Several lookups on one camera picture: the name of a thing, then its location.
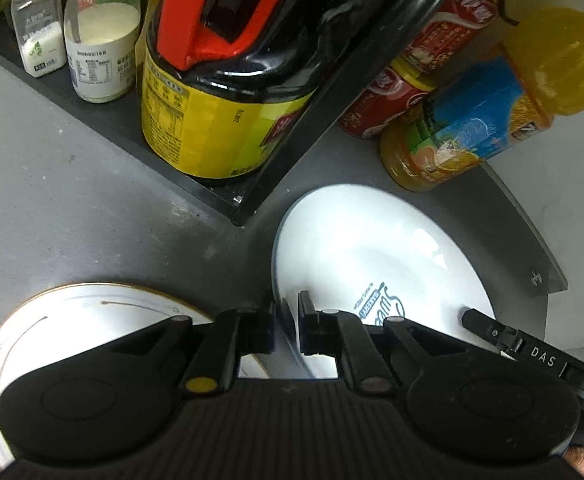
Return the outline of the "white plate blue print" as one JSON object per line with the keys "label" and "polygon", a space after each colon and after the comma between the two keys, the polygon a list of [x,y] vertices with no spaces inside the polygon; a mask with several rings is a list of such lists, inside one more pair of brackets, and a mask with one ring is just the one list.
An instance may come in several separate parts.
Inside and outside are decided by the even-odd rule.
{"label": "white plate blue print", "polygon": [[495,315],[469,259],[423,212],[377,188],[329,185],[297,200],[279,224],[271,277],[294,349],[300,292],[316,310],[353,313],[366,325],[403,316],[488,346],[460,322],[467,308]]}

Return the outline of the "red drink can lower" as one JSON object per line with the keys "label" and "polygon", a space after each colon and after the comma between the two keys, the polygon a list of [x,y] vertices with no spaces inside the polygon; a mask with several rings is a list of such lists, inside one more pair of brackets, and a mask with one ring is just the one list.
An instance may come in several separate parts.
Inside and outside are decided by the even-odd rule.
{"label": "red drink can lower", "polygon": [[385,66],[338,121],[351,136],[369,139],[435,89],[431,78],[402,56]]}

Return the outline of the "red drink can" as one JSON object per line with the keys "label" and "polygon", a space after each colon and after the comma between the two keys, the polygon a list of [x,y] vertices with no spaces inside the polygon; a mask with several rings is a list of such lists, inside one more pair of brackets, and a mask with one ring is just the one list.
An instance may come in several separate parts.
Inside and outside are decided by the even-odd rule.
{"label": "red drink can", "polygon": [[496,0],[445,0],[402,55],[432,74],[498,18]]}
{"label": "red drink can", "polygon": [[338,121],[351,136],[369,139],[435,89],[431,78],[402,56],[385,66]]}

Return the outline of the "orange juice bottle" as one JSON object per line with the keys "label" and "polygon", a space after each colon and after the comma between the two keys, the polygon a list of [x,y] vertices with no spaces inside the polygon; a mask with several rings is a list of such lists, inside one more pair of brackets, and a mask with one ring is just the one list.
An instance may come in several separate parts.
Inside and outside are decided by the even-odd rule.
{"label": "orange juice bottle", "polygon": [[542,9],[409,122],[382,132],[383,166],[402,188],[429,191],[584,110],[584,12]]}

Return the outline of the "red drink can upper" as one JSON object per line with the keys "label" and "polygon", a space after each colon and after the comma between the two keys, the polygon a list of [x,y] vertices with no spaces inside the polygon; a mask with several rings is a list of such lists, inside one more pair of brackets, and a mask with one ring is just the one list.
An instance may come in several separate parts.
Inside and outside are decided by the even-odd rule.
{"label": "red drink can upper", "polygon": [[498,18],[496,0],[445,0],[402,55],[432,74]]}

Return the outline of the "white seasoning bottle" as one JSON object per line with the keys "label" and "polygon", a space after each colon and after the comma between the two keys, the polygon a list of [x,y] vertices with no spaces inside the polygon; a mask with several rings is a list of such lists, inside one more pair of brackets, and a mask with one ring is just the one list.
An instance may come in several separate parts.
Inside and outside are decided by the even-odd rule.
{"label": "white seasoning bottle", "polygon": [[129,92],[140,25],[140,0],[66,0],[66,56],[82,100],[107,103]]}

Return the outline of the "clear spice shaker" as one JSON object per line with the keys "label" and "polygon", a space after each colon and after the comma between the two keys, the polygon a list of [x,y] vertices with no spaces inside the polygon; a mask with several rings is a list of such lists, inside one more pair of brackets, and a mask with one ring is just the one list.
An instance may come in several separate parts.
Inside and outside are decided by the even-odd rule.
{"label": "clear spice shaker", "polygon": [[25,73],[39,78],[66,64],[61,0],[11,0]]}

